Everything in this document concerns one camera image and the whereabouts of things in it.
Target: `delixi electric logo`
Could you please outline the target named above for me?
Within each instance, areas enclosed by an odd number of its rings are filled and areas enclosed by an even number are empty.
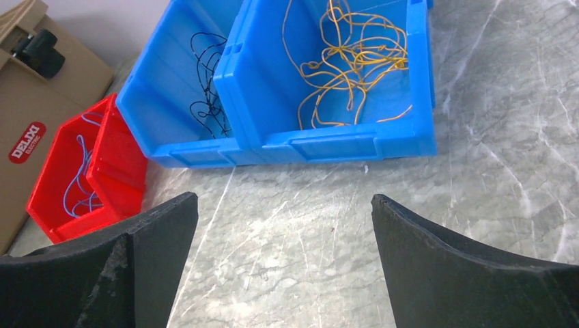
[[[22,137],[16,142],[8,154],[8,158],[15,164],[24,163],[30,154],[46,133],[46,126],[40,122],[32,122],[22,134]]]

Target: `black wire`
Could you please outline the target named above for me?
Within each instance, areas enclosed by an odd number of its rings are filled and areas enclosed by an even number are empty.
[[[216,44],[208,46],[201,52],[200,55],[198,55],[195,49],[193,48],[193,40],[195,39],[196,36],[200,35],[216,37],[218,38],[218,42]],[[204,101],[199,100],[191,103],[191,105],[189,106],[189,112],[191,113],[193,118],[195,118],[196,121],[200,123],[200,125],[204,126],[207,129],[207,131],[209,131],[209,134],[211,134],[213,139],[217,138],[215,137],[215,133],[206,124],[208,118],[212,118],[213,120],[215,120],[215,122],[217,122],[217,125],[219,125],[219,128],[221,129],[222,135],[228,137],[227,133],[231,131],[231,129],[227,127],[229,122],[227,121],[227,116],[223,111],[223,107],[221,106],[221,102],[219,101],[219,95],[217,94],[217,90],[215,89],[215,86],[213,84],[213,76],[215,75],[217,64],[219,64],[219,60],[221,59],[222,55],[222,53],[218,49],[225,43],[227,43],[226,38],[218,34],[209,32],[197,32],[191,36],[191,39],[189,41],[191,51],[193,52],[193,55],[197,59],[196,69],[197,69],[197,78],[199,79],[199,85],[201,86],[203,94],[205,95]],[[212,53],[209,56],[207,62],[204,63],[202,59],[203,56],[208,51],[212,51]],[[205,76],[205,83],[203,83],[203,81],[201,80],[201,76],[203,75]],[[197,114],[193,110],[194,107],[201,107],[200,109],[197,109]]]

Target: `wire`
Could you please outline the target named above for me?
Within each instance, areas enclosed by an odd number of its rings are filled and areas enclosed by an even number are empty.
[[[100,126],[99,122],[91,120],[90,118],[88,118],[87,116],[89,116],[89,115],[93,115],[93,116],[96,116],[96,117],[102,119],[102,114],[89,112],[89,113],[84,113],[81,116],[85,122],[88,122],[88,123],[96,125],[96,126]],[[92,212],[92,210],[97,209],[99,207],[102,207],[102,203],[98,199],[98,196],[96,195],[95,191],[88,191],[87,189],[85,189],[83,187],[83,185],[81,183],[81,177],[84,177],[87,175],[87,170],[89,168],[89,164],[90,164],[90,161],[92,158],[92,150],[87,149],[87,146],[85,143],[85,138],[82,135],[77,135],[76,141],[81,145],[81,149],[83,151],[83,161],[81,163],[81,166],[79,167],[79,170],[76,172],[76,175],[70,181],[70,183],[68,184],[68,187],[66,187],[66,190],[64,191],[64,194],[62,197],[62,206],[63,206],[66,214],[68,214],[74,218],[79,218],[80,215],[76,212],[77,209],[79,208],[79,206],[88,207],[88,212],[90,213],[90,212]],[[76,204],[72,208],[68,208],[68,206],[66,205],[67,199],[68,199],[68,194],[75,185],[81,191],[81,193],[83,193],[85,196],[87,196],[87,198],[77,201]]]
[[[197,54],[197,52],[193,47],[193,41],[196,36],[215,37],[218,39],[218,42],[216,44],[207,46],[200,54]],[[223,47],[225,43],[227,43],[226,38],[218,34],[209,32],[197,32],[191,36],[189,42],[191,51],[193,52],[193,55],[197,60],[196,64],[197,77],[199,79],[199,85],[201,86],[201,89],[203,90],[203,94],[205,97],[205,100],[198,100],[191,103],[191,105],[189,106],[189,112],[191,113],[193,118],[195,118],[196,121],[200,123],[200,125],[205,127],[207,131],[209,131],[209,134],[211,134],[211,137],[213,137],[213,139],[217,139],[217,137],[215,135],[216,133],[214,133],[214,131],[208,126],[207,122],[208,118],[212,118],[213,120],[215,120],[215,122],[217,122],[217,125],[221,129],[221,131],[219,131],[221,135],[228,137],[227,134],[228,132],[231,131],[231,128],[228,127],[229,121],[227,120],[227,116],[223,111],[219,95],[217,94],[217,91],[215,90],[215,86],[213,84],[213,76],[215,75],[217,64],[219,64],[222,55],[219,49]],[[203,56],[208,58],[206,62],[203,62]]]
[[[351,12],[350,6],[346,0],[329,0],[325,13],[319,21],[322,41],[327,46],[321,53],[320,61],[308,61],[298,65],[290,54],[285,40],[285,26],[290,14],[290,8],[293,0],[289,0],[283,18],[281,36],[285,52],[292,65],[297,69],[305,83],[315,88],[315,91],[308,95],[298,106],[298,121],[300,129],[304,129],[302,122],[302,109],[305,104],[315,97],[315,104],[311,116],[311,127],[317,128],[322,126],[347,126],[358,124],[360,116],[367,100],[367,94],[383,78],[391,72],[408,70],[408,52],[406,49],[406,32],[394,25],[386,17],[367,14],[361,12]],[[337,34],[337,44],[328,41],[323,24],[330,21]],[[342,35],[341,24],[348,26],[348,36]],[[354,39],[355,27],[360,27],[360,38]],[[381,27],[384,30],[394,31],[395,39],[387,36],[366,36],[368,27]],[[369,46],[368,42],[381,43],[377,46]],[[342,70],[338,64],[330,63],[330,59],[338,57],[339,62],[346,64],[348,67]],[[330,80],[324,84],[312,82],[313,78],[328,77]],[[356,108],[353,123],[347,122],[325,122],[320,119],[319,107],[322,99],[329,91],[347,91],[348,102],[345,109],[352,111],[354,109],[354,92],[362,92],[362,100]],[[392,118],[384,118],[376,122],[389,122],[404,117],[410,110],[410,105],[405,111]]]

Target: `brown box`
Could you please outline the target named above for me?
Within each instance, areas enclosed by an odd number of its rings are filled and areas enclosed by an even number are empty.
[[[60,124],[100,100],[113,70],[46,15],[41,0],[24,0],[0,16],[0,254],[28,218],[25,206]],[[11,50],[47,29],[65,58],[45,79]]]

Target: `yellow wire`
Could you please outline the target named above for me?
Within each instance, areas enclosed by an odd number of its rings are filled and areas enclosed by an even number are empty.
[[[317,128],[316,123],[322,126],[350,125],[346,122],[325,122],[320,119],[320,113],[318,111],[320,103],[325,95],[327,95],[329,91],[333,90],[348,91],[349,98],[346,105],[347,111],[353,110],[354,90],[360,90],[362,92],[363,98],[358,105],[358,108],[356,109],[353,122],[353,124],[358,124],[362,109],[367,100],[367,93],[372,90],[372,88],[374,88],[388,73],[408,69],[406,32],[403,29],[395,26],[392,21],[386,17],[376,14],[351,12],[346,0],[329,0],[328,5],[326,6],[326,12],[322,15],[319,21],[322,41],[327,46],[324,50],[322,50],[322,58],[320,61],[308,61],[298,65],[292,58],[285,41],[285,26],[292,2],[293,0],[289,0],[287,4],[282,23],[281,35],[283,46],[289,60],[297,69],[300,76],[308,85],[316,89],[314,92],[308,95],[298,106],[298,121],[300,124],[300,129],[304,129],[301,116],[302,108],[304,107],[305,103],[307,103],[315,96],[317,97],[311,116],[312,128]],[[366,21],[356,22],[357,18],[365,18]],[[337,33],[337,44],[332,44],[326,38],[326,33],[323,28],[323,23],[326,19],[332,22],[335,26]],[[340,29],[340,23],[342,22],[348,24],[349,26],[349,34],[346,38],[342,36]],[[351,39],[354,35],[355,26],[361,27],[360,40],[351,42]],[[367,27],[383,27],[384,29],[393,30],[396,35],[396,40],[386,36],[365,37]],[[379,41],[383,44],[380,46],[365,46],[364,43],[369,41]],[[347,70],[342,70],[336,65],[330,64],[330,58],[335,56],[339,56],[340,60],[348,65]],[[368,71],[363,75],[362,71],[364,69],[367,69]],[[372,80],[369,80],[369,77],[375,72],[378,72],[376,77]],[[331,80],[323,85],[318,85],[310,81],[310,79],[313,77],[319,76],[329,76]],[[410,105],[405,111],[395,117],[384,118],[378,120],[377,122],[389,122],[397,120],[404,117],[411,109],[412,105]]]

